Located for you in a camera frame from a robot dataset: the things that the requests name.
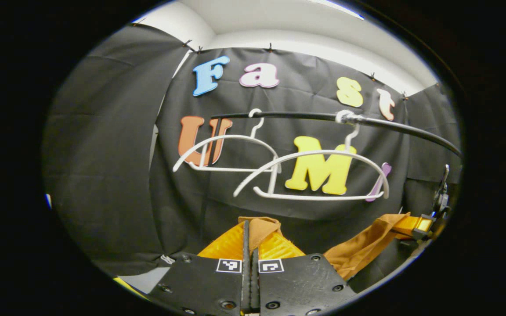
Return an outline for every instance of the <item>screw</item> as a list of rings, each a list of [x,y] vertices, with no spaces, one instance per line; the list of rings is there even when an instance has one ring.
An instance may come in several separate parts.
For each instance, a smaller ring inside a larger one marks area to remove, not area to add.
[[[269,308],[269,309],[277,309],[281,306],[281,304],[279,302],[268,302],[266,304],[266,307]]]
[[[167,292],[167,293],[171,293],[171,292],[173,292],[169,286],[160,285],[160,286],[159,286],[159,288],[160,288],[163,292]]]
[[[231,301],[224,301],[221,303],[221,306],[225,309],[232,309],[235,307],[235,303]]]

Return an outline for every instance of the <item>yellow letter m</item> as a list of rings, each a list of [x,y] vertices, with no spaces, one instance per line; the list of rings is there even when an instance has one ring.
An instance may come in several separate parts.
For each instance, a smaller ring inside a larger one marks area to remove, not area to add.
[[[321,145],[317,138],[308,136],[298,136],[294,139],[294,144],[298,147],[298,152],[321,150]],[[345,150],[345,145],[340,144],[335,150]],[[349,152],[356,154],[357,150],[350,146]],[[339,154],[331,154],[327,161],[323,154],[310,154],[296,159],[296,166],[292,178],[285,182],[285,186],[294,190],[305,190],[307,188],[306,175],[309,176],[311,190],[318,190],[325,182],[322,191],[326,194],[342,195],[347,192],[347,175],[353,158]]]

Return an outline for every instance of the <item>letter u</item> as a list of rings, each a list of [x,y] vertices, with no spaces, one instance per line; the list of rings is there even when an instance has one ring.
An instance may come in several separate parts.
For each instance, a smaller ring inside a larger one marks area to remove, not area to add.
[[[192,146],[195,145],[196,141],[196,135],[199,132],[199,127],[204,124],[204,118],[201,118],[200,116],[185,116],[181,118],[181,125],[183,126],[181,128],[181,137],[179,138],[179,156],[183,156],[187,150],[189,150]],[[210,120],[210,126],[212,128],[212,137],[215,136],[216,133],[216,124],[217,119]],[[220,131],[218,135],[225,135],[225,132],[228,128],[230,128],[232,125],[231,120],[227,118],[223,118],[221,120],[220,124]],[[206,156],[204,159],[204,165],[209,165],[209,159],[210,159],[210,150],[212,149],[212,143],[210,142],[208,144],[208,150],[206,151]],[[224,140],[219,140],[216,144],[216,148],[214,150],[214,157],[213,157],[213,164],[215,164],[220,157],[221,153],[221,147],[224,144]],[[200,164],[200,153],[199,152],[192,152],[186,159],[185,162],[192,162],[195,165]]]

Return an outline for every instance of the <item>white ceiling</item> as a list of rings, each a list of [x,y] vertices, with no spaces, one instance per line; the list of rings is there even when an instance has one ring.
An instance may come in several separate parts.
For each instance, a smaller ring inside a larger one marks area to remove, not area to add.
[[[389,32],[323,4],[309,0],[178,0],[194,10],[217,36],[255,29],[305,32],[365,48],[422,82],[436,82],[424,61]]]

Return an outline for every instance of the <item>plastic hanger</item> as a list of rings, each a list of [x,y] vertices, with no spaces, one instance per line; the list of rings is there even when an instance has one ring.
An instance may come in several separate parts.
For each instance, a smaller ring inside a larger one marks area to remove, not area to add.
[[[253,117],[253,114],[255,114],[256,112],[261,112],[261,110],[258,109],[258,108],[254,108],[253,110],[251,110],[251,112],[249,112],[249,117],[250,118]],[[263,126],[264,122],[265,122],[265,118],[261,118],[261,122],[259,122],[259,124],[257,124],[256,126],[253,126],[253,128],[251,129],[251,135],[250,136],[245,136],[245,135],[222,135],[222,136],[214,136],[214,137],[208,138],[206,140],[203,140],[202,142],[199,142],[198,144],[195,144],[195,146],[193,146],[189,150],[187,150],[181,156],[181,158],[179,158],[179,160],[177,160],[177,162],[175,163],[175,166],[173,166],[173,172],[176,172],[179,169],[179,167],[181,166],[181,164],[183,164],[184,160],[188,156],[190,156],[190,154],[192,152],[194,152],[195,150],[197,150],[201,146],[202,146],[202,153],[201,153],[201,156],[200,156],[200,164],[197,166],[193,162],[189,162],[188,163],[191,166],[191,168],[193,168],[194,170],[212,171],[212,172],[216,172],[216,171],[221,171],[221,172],[254,172],[254,171],[256,171],[257,169],[208,167],[208,166],[204,165],[204,160],[205,160],[205,156],[206,156],[206,150],[208,149],[208,144],[210,142],[213,142],[215,140],[222,140],[222,139],[225,139],[225,138],[237,138],[238,140],[247,140],[249,142],[253,142],[253,143],[261,144],[261,145],[265,146],[265,148],[267,148],[268,150],[270,150],[271,153],[273,154],[273,161],[274,161],[275,159],[278,158],[277,152],[275,152],[275,150],[271,146],[269,146],[269,144],[263,142],[262,140],[258,140],[257,138],[255,138],[255,132],[257,132],[257,130],[261,126]],[[280,173],[281,170],[282,170],[281,165],[277,164],[276,168],[272,168],[270,170],[264,170],[263,172],[273,172],[273,171],[275,171],[277,173]]]
[[[341,111],[339,113],[337,113],[337,120],[339,120],[340,117],[342,117],[343,115],[344,115],[344,113]],[[379,192],[377,194],[371,195],[371,196],[365,195],[365,196],[335,196],[335,197],[329,196],[328,197],[328,196],[300,196],[300,195],[293,195],[293,194],[275,194],[275,181],[276,181],[275,172],[273,172],[271,174],[271,179],[269,180],[269,188],[268,188],[267,192],[263,192],[259,187],[254,187],[253,191],[257,195],[262,196],[264,198],[279,198],[282,200],[303,200],[303,201],[365,200],[368,198],[379,198],[381,196],[383,196],[384,198],[388,198],[388,196],[390,195],[390,185],[388,184],[388,180],[386,178],[386,175],[382,171],[382,168],[380,168],[372,160],[369,160],[368,158],[366,158],[364,156],[360,156],[359,154],[351,154],[350,152],[348,152],[350,145],[351,145],[351,140],[355,136],[358,135],[358,132],[360,130],[359,124],[354,124],[354,126],[355,126],[355,130],[353,132],[351,132],[349,135],[347,135],[345,138],[345,150],[344,151],[340,151],[340,150],[311,150],[311,151],[297,152],[294,154],[287,154],[286,156],[276,158],[272,162],[269,162],[269,163],[265,164],[264,166],[261,166],[260,168],[255,170],[253,173],[249,174],[249,176],[247,176],[247,178],[245,178],[241,182],[241,184],[239,184],[239,186],[237,186],[237,188],[233,192],[233,196],[236,197],[241,192],[241,190],[243,190],[243,188],[251,180],[253,180],[253,178],[255,178],[256,176],[261,174],[261,172],[267,171],[267,169],[273,167],[275,164],[281,164],[281,162],[285,162],[287,160],[291,160],[291,159],[298,158],[301,156],[309,156],[310,154],[340,154],[342,156],[349,156],[349,157],[355,158],[357,160],[360,160],[362,162],[365,162],[365,163],[369,164],[372,168],[374,168],[374,170],[376,170],[379,173],[379,175],[382,179],[381,187],[383,188],[383,191]]]

